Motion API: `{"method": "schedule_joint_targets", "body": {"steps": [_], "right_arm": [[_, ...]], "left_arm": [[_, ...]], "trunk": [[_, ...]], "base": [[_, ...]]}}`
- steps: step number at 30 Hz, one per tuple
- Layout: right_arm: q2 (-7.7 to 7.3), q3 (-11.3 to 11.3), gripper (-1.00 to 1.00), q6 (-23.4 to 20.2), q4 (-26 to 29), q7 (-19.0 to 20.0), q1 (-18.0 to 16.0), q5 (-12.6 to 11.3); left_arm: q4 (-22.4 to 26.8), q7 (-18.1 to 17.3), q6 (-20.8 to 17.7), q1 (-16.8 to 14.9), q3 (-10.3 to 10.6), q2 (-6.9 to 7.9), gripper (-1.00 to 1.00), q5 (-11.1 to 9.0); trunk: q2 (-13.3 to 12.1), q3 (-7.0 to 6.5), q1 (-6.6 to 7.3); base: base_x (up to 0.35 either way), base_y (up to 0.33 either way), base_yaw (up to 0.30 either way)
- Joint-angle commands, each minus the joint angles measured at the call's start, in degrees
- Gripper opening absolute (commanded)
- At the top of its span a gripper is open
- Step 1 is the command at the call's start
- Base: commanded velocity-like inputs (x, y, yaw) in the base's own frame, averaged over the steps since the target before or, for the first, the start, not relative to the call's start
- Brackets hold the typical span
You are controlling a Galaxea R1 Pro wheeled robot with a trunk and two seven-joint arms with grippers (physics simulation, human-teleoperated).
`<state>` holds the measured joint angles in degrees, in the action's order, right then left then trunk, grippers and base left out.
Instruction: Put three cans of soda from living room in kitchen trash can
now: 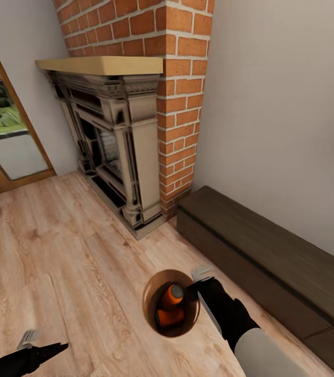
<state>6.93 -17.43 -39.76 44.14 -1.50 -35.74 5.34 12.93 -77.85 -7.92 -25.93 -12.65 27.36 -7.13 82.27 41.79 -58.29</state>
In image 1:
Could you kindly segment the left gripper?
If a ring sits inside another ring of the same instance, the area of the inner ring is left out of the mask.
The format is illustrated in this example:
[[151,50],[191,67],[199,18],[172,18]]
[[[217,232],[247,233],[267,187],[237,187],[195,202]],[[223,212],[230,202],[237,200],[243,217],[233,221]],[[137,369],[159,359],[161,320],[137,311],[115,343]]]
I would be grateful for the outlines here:
[[33,346],[3,356],[0,362],[0,377],[22,377],[30,374],[39,368],[39,364],[58,355],[68,346],[68,343],[55,343],[41,348]]

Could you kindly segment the can of soda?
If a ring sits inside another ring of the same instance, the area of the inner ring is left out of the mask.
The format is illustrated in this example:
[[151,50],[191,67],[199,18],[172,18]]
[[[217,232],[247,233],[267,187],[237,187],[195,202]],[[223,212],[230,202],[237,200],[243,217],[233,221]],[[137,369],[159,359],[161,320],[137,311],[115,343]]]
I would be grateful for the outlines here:
[[183,299],[183,289],[178,284],[169,287],[162,297],[161,303],[165,311],[172,311]]
[[[163,307],[163,306],[162,306]],[[178,324],[185,318],[185,312],[182,304],[178,304],[172,311],[165,311],[164,307],[155,311],[157,327],[164,329],[174,324]]]

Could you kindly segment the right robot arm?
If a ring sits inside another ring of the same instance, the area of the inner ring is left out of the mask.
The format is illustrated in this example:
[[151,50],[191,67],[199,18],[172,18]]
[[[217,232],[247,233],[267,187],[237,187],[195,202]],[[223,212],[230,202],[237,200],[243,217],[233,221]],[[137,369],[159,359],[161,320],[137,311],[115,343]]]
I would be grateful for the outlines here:
[[191,270],[194,283],[186,287],[191,303],[200,299],[208,316],[227,340],[246,377],[310,377],[250,318],[246,307],[233,300],[213,276],[202,279],[212,265]]

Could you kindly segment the trash can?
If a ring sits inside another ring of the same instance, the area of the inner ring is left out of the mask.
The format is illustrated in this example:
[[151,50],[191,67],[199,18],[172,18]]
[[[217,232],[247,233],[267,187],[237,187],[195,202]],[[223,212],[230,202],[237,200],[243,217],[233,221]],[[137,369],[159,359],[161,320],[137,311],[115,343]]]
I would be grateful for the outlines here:
[[[163,308],[162,297],[173,284],[178,284],[183,289],[183,299],[180,304],[184,308],[185,318],[178,324],[159,329],[155,319],[155,311]],[[200,315],[201,301],[199,299],[193,303],[190,302],[186,287],[192,284],[195,284],[194,280],[178,270],[163,270],[156,273],[148,281],[142,294],[142,311],[147,324],[156,334],[165,338],[175,339],[186,335],[194,328]]]

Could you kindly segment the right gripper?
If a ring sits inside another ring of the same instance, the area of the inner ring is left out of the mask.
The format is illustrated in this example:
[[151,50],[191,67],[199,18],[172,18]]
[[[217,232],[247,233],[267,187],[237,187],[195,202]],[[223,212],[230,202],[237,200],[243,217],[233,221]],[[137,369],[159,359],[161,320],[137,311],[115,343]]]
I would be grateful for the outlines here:
[[199,285],[199,281],[197,281],[195,284],[192,284],[186,287],[186,292],[191,303],[199,300],[198,291],[197,291],[198,285]]

